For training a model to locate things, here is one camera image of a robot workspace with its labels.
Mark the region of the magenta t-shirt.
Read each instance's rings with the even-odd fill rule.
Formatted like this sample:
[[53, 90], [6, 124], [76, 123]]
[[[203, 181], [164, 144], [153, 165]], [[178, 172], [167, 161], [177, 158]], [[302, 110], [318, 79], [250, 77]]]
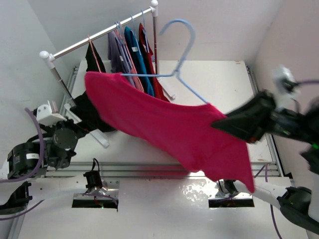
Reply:
[[247, 144], [211, 126], [224, 114], [211, 104], [172, 104], [131, 86], [119, 73], [88, 72], [86, 94], [100, 118], [167, 152], [190, 172], [241, 181], [255, 191]]

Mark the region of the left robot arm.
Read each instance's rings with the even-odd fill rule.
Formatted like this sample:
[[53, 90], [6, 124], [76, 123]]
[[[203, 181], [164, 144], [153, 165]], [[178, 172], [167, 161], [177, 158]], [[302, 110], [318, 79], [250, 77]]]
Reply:
[[13, 219], [27, 213], [29, 202], [39, 205], [46, 199], [83, 193], [97, 197], [103, 187], [100, 171], [64, 179], [49, 179], [48, 167], [64, 169], [76, 155], [79, 139], [92, 129], [69, 119], [54, 126], [35, 124], [38, 134], [15, 146], [0, 170], [0, 214]]

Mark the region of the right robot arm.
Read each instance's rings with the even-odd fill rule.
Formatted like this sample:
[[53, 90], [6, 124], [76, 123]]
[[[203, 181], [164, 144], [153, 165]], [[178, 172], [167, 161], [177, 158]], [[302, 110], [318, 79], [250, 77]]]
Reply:
[[308, 147], [300, 155], [308, 164], [311, 183], [301, 185], [296, 167], [286, 173], [293, 184], [283, 187], [259, 182], [252, 195], [277, 208], [291, 223], [314, 234], [319, 233], [319, 99], [314, 98], [307, 111], [276, 110], [275, 97], [269, 91], [257, 93], [251, 100], [213, 122], [212, 127], [253, 144], [265, 134], [304, 142]]

